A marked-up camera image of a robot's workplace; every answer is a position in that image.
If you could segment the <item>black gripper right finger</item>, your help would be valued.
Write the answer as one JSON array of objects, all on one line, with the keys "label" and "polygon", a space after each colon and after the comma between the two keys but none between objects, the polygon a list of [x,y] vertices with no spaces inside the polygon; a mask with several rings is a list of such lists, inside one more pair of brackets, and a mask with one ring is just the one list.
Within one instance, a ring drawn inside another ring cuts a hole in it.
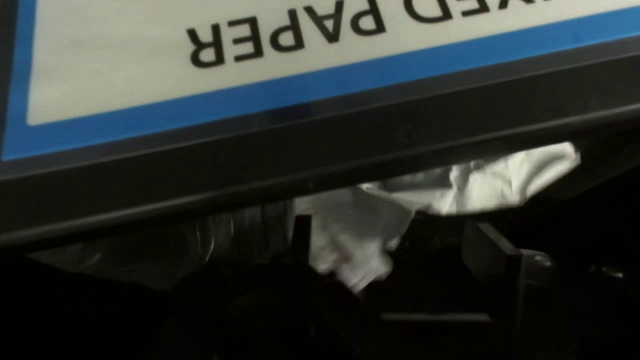
[{"label": "black gripper right finger", "polygon": [[530,285],[545,285],[554,277],[548,253],[514,246],[490,224],[464,227],[461,262],[483,293],[491,296],[493,309],[509,319],[522,317]]}]

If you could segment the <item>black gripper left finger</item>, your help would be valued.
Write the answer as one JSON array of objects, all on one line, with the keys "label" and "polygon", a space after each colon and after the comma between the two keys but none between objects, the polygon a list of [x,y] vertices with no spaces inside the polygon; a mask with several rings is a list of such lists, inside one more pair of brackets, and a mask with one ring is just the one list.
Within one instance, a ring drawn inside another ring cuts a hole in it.
[{"label": "black gripper left finger", "polygon": [[311,242],[311,218],[296,215],[291,227],[291,242],[288,251],[288,262],[296,270],[307,268],[309,257],[309,242]]}]

